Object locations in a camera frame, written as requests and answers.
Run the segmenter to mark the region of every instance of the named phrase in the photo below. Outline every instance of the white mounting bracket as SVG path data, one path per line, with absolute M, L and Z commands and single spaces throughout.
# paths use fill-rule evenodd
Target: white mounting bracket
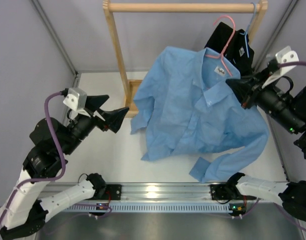
M 85 111 L 85 103 L 87 101 L 87 93 L 82 89 L 75 87 L 69 88 L 66 98 L 63 103 L 72 111 L 90 117 L 87 111 Z
M 275 59 L 279 64 L 289 63 L 289 62 L 298 62 L 299 57 L 295 51 L 291 50 L 290 46 L 283 48 L 281 51 L 275 54 Z M 280 77 L 284 76 L 286 73 L 291 71 L 296 66 L 285 66 L 281 67 L 278 71 L 274 72 L 263 84 L 262 88 L 270 85 L 271 83 L 278 80 Z

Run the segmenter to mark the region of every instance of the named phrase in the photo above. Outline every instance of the wooden clothes rack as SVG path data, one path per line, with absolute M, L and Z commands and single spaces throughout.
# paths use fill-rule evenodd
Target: wooden clothes rack
M 256 16 L 254 17 L 248 31 L 251 43 L 268 9 L 267 0 L 259 0 L 256 4 Z M 252 3 L 111 3 L 110 0 L 103 1 L 103 10 L 108 25 L 108 30 L 113 42 L 117 65 L 121 76 L 124 92 L 125 107 L 129 107 L 126 115 L 134 117 L 138 109 L 133 102 L 133 97 L 141 84 L 141 79 L 128 79 L 123 61 L 118 31 L 113 13 L 241 13 L 252 14 L 254 5 Z

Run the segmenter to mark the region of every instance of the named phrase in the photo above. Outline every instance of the shirt cuff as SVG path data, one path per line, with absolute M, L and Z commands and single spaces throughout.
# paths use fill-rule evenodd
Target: shirt cuff
M 189 174 L 201 183 L 210 164 L 204 158 L 199 157 Z

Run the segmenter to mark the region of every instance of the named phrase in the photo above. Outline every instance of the white table surface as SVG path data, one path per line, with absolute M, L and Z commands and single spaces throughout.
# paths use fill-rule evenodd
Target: white table surface
M 146 72 L 128 72 L 127 75 L 129 79 L 143 79 Z M 110 98 L 101 107 L 103 110 L 110 111 L 123 105 L 124 91 L 118 72 L 83 73 L 79 88 L 89 96 L 108 94 Z M 189 172 L 197 159 L 201 156 L 214 160 L 224 154 L 181 155 L 155 162 L 142 161 L 141 157 L 146 152 L 145 132 L 130 135 L 130 122 L 131 119 L 126 118 L 117 134 L 94 129 L 72 155 L 66 156 L 69 162 L 66 173 L 60 181 L 76 182 L 82 173 L 99 173 L 106 182 L 196 182 Z M 241 172 L 270 181 L 286 180 L 271 135 L 261 156 Z

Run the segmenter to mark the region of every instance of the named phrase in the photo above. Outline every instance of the cable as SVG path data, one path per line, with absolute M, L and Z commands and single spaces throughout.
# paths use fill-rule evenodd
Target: cable
M 98 205 L 98 204 L 75 203 L 74 206 L 97 207 L 97 208 L 104 206 L 105 209 L 108 208 L 108 209 L 112 210 L 112 208 L 110 206 L 107 206 L 107 205 Z
M 82 173 L 79 177 L 78 177 L 78 180 L 77 180 L 77 183 L 79 184 L 80 183 L 80 179 L 83 175 L 86 175 L 86 177 L 88 177 L 89 175 L 87 175 L 86 173 Z
M 253 204 L 253 206 L 251 206 L 251 208 L 250 208 L 245 214 L 243 214 L 243 217 L 246 217 L 247 215 L 249 215 L 249 214 L 254 210 L 254 208 L 256 207 L 256 205 L 258 205 L 258 203 L 259 203 L 260 200 L 261 200 L 261 199 L 258 198 L 258 199 L 256 200 L 256 202 Z
M 248 198 L 247 196 L 243 196 L 244 207 L 247 207 Z
M 82 203 L 78 203 L 78 204 L 75 204 L 75 205 L 79 205 L 79 206 L 81 206 L 81 205 L 82 205 L 82 206 L 86 206 L 86 205 L 87 205 L 87 206 L 94 206 L 94 205 L 82 204 Z M 104 209 L 107 209 L 107 210 L 109 210 L 109 211 L 106 212 L 106 213 L 104 213 L 102 216 L 94 216 L 95 219 L 105 218 L 105 217 L 107 217 L 107 215 L 108 215 L 109 213 L 112 212 L 112 208 L 109 207 L 109 206 L 107 206 L 107 207 L 104 206 L 103 208 L 104 208 Z M 50 236 L 50 235 L 54 234 L 57 230 L 59 230 L 61 227 L 63 227 L 65 224 L 67 224 L 69 221 L 71 221 L 72 219 L 75 219 L 76 217 L 79 217 L 79 216 L 90 216 L 90 214 L 89 214 L 89 213 L 86 213 L 86 212 L 75 214 L 75 215 L 69 217 L 68 219 L 64 220 L 64 221 L 63 221 L 60 225 L 58 225 L 58 227 L 57 227 L 56 229 L 54 229 L 53 231 L 47 231 L 46 228 L 43 227 L 43 232 L 44 232 L 45 235 Z
M 274 203 L 274 205 L 276 206 L 276 208 L 278 209 L 278 211 L 286 218 L 286 220 L 288 220 L 291 224 L 297 226 L 299 229 L 301 229 L 302 231 L 306 232 L 306 228 L 302 227 L 300 224 L 298 224 L 296 221 L 294 221 L 286 212 L 285 210 L 280 207 L 279 205 L 277 205 L 276 203 Z
M 306 67 L 306 61 L 291 61 L 291 62 L 286 62 L 286 63 L 280 63 L 277 65 L 278 68 L 289 67 L 289 66 L 305 66 Z
M 72 109 L 69 109 L 66 113 L 66 118 L 69 119 L 69 120 L 72 120 L 72 118 L 70 118 L 70 114 L 72 112 Z
M 286 79 L 287 81 L 288 81 L 288 83 L 289 83 L 289 89 L 287 90 L 287 92 L 286 93 L 284 93 L 284 95 L 288 95 L 290 92 L 291 92 L 291 90 L 293 89 L 293 87 L 294 87 L 294 83 L 293 83 L 293 81 L 292 81 L 292 78 L 290 78 L 289 76 L 281 76 L 279 79 Z
M 110 191 L 106 191 L 105 193 L 108 194 L 108 204 L 110 204 L 110 202 L 111 202 L 111 193 L 110 193 Z
M 247 215 L 249 215 L 255 208 L 255 206 L 259 203 L 261 199 L 258 198 L 256 200 L 256 202 L 254 203 L 254 205 L 248 210 L 248 212 L 246 212 L 245 214 L 242 215 L 242 217 L 246 217 Z M 225 219 L 242 219 L 240 217 L 237 216 L 226 216 L 226 215 L 217 215 L 217 214 L 212 214 L 212 213 L 207 213 L 207 215 L 211 215 L 211 216 L 215 216 L 215 217 L 220 217 L 220 218 L 225 218 Z
M 258 72 L 255 72 L 255 73 L 250 74 L 250 75 L 244 75 L 244 76 L 241 76 L 240 79 L 251 79 L 257 74 L 258 74 Z
M 227 203 L 229 203 L 230 201 L 231 201 L 231 199 L 230 200 L 227 200 L 227 201 L 225 201 L 225 202 L 219 202 L 218 200 L 216 200 L 219 204 L 227 204 Z
M 10 205 L 18 191 L 18 189 L 20 187 L 22 187 L 24 184 L 26 183 L 37 183 L 37 182 L 50 182 L 50 181 L 56 181 L 58 179 L 60 179 L 61 177 L 63 177 L 65 171 L 66 171 L 66 162 L 65 162 L 65 158 L 64 158 L 64 154 L 63 154 L 63 151 L 62 151 L 62 148 L 61 148 L 61 145 L 59 143 L 59 140 L 57 138 L 57 135 L 55 133 L 55 130 L 54 130 L 54 127 L 52 125 L 52 120 L 51 120 L 51 117 L 50 117 L 50 112 L 49 112 L 49 102 L 52 98 L 56 97 L 56 96 L 60 96 L 60 95 L 63 95 L 64 93 L 62 92 L 56 92 L 56 93 L 53 93 L 51 94 L 50 96 L 48 96 L 46 99 L 45 99 L 45 102 L 44 102 L 44 112 L 45 112 L 45 118 L 46 118 L 46 122 L 47 122 L 47 126 L 49 128 L 49 131 L 51 133 L 51 136 L 52 136 L 52 139 L 54 141 L 54 144 L 55 144 L 55 147 L 58 151 L 58 155 L 59 155 L 59 158 L 60 158 L 60 162 L 61 162 L 61 172 L 58 176 L 55 176 L 55 177 L 50 177 L 50 178 L 30 178 L 30 179 L 26 179 L 24 181 L 21 181 L 18 185 L 16 185 L 16 187 L 14 188 L 14 190 L 12 191 L 11 195 L 9 196 L 8 198 L 8 201 L 5 205 L 5 209 L 4 211 L 2 212 L 1 216 L 0 216 L 0 226 L 2 224 L 2 221 L 5 217 L 5 215 L 7 214 L 7 209 L 10 208 Z

